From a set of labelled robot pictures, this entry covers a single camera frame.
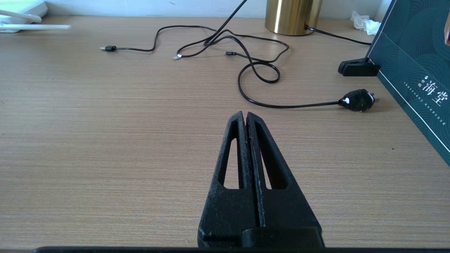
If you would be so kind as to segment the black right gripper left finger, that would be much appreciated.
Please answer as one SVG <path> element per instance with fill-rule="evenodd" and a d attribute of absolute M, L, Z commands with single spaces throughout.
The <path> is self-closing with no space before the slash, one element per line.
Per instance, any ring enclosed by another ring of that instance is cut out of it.
<path fill-rule="evenodd" d="M 238 189 L 224 186 L 232 141 L 236 140 Z M 249 135 L 241 111 L 226 125 L 215 171 L 198 226 L 201 248 L 254 248 L 259 224 Z"/>

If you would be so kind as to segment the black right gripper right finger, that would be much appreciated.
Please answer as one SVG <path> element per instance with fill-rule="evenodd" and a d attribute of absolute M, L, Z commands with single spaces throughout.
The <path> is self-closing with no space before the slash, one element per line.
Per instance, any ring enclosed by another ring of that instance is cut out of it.
<path fill-rule="evenodd" d="M 266 123 L 248 113 L 257 226 L 246 230 L 249 248 L 323 248 L 322 228 Z"/>

